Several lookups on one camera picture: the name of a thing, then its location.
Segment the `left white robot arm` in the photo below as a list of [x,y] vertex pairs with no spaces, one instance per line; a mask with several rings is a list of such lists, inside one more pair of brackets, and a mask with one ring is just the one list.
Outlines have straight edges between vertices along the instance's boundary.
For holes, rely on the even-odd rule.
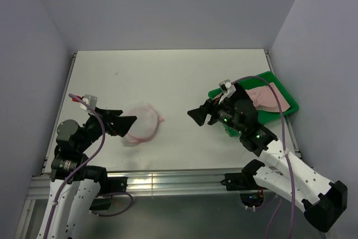
[[87,150],[104,135],[124,137],[137,120],[121,110],[94,109],[83,125],[68,119],[57,127],[50,191],[38,238],[77,238],[93,200],[109,188],[104,167],[90,166]]

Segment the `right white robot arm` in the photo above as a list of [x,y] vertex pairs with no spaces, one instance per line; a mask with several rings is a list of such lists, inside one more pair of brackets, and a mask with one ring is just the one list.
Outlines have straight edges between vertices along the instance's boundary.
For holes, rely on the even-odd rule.
[[257,185],[274,191],[300,209],[317,230],[328,232],[347,208],[347,186],[314,171],[284,141],[258,121],[251,100],[219,103],[212,99],[187,112],[199,126],[211,116],[209,124],[221,122],[240,132],[239,141],[256,159],[242,169],[242,182],[247,188]]

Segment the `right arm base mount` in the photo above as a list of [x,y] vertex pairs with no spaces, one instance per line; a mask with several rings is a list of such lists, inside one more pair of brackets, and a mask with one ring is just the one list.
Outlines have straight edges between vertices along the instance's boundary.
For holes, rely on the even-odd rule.
[[226,173],[220,183],[226,191],[238,191],[244,206],[260,207],[264,202],[264,188],[258,186],[249,174],[236,172]]

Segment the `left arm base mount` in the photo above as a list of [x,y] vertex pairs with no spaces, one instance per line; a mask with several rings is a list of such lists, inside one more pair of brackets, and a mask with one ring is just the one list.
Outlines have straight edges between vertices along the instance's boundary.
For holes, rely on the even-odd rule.
[[121,177],[109,177],[107,179],[107,185],[104,189],[101,189],[97,196],[94,198],[90,210],[101,211],[108,210],[114,199],[113,195],[109,193],[124,193],[126,192],[128,178],[125,176]]

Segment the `pink bra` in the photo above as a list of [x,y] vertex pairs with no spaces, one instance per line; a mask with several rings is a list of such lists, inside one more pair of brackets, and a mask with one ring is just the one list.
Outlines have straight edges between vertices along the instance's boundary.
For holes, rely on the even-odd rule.
[[[270,86],[276,93],[282,112],[285,112],[290,108],[289,103],[286,101],[285,97],[281,94],[281,92],[273,82],[270,83]],[[279,106],[277,104],[275,96],[268,85],[246,90],[246,93],[252,100],[253,105],[257,110],[262,110],[270,113],[279,112]]]

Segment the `white mesh laundry bag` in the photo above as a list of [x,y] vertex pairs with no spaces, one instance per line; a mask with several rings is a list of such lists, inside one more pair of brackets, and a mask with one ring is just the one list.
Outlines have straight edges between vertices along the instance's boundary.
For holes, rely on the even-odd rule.
[[124,109],[123,116],[136,116],[137,119],[127,134],[121,139],[125,147],[135,147],[152,140],[164,119],[148,102],[137,102]]

